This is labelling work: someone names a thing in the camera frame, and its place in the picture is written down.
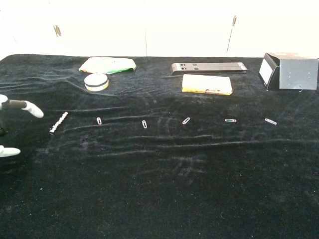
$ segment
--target yellow notepad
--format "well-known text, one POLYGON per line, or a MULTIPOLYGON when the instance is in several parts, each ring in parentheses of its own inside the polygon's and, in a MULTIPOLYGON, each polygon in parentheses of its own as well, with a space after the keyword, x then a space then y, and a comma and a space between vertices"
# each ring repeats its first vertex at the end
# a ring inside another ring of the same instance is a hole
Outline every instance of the yellow notepad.
POLYGON ((230 95, 233 93, 229 77, 183 75, 182 92, 230 95))

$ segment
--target round container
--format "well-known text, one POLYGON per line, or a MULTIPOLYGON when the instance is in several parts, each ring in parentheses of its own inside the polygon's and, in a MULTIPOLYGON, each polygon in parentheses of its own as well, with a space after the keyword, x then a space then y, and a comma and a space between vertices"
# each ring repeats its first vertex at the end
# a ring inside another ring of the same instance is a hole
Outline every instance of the round container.
POLYGON ((109 86, 107 75, 94 73, 84 79, 84 85, 89 91, 101 91, 109 86))

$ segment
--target open box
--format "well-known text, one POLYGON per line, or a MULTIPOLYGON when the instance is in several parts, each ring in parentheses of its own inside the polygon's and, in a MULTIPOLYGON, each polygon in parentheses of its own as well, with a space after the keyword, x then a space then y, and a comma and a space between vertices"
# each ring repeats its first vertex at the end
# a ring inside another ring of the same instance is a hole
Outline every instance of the open box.
POLYGON ((266 53, 259 77, 267 90, 316 90, 319 59, 294 53, 266 53))

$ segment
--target silver paper clip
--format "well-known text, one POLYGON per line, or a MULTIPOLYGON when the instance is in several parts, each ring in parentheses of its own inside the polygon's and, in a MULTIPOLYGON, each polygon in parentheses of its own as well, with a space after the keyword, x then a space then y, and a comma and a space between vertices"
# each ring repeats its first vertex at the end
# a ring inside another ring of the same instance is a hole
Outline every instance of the silver paper clip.
POLYGON ((100 117, 97 117, 97 118, 96 118, 96 121, 98 122, 98 124, 102 124, 102 121, 101 121, 101 118, 100 118, 100 117))
POLYGON ((225 119, 226 122, 237 122, 235 119, 225 119))
POLYGON ((274 124, 274 125, 276 125, 277 124, 277 122, 274 122, 273 120, 271 120, 271 119, 267 119, 267 118, 265 118, 265 121, 267 121, 267 122, 269 122, 269 123, 272 123, 272 124, 274 124))
POLYGON ((190 117, 187 117, 186 119, 184 119, 184 121, 182 122, 182 124, 187 124, 187 122, 190 120, 190 117))
POLYGON ((147 128, 147 127, 148 127, 148 125, 146 124, 146 121, 145 121, 145 120, 142 120, 142 125, 143 125, 144 128, 147 128))

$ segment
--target white wall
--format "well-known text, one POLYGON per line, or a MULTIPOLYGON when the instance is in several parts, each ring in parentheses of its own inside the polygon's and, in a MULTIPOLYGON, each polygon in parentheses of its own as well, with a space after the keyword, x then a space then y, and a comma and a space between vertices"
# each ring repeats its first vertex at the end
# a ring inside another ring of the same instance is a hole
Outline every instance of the white wall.
POLYGON ((0 9, 0 27, 6 29, 2 55, 319 56, 313 0, 10 0, 0 9))

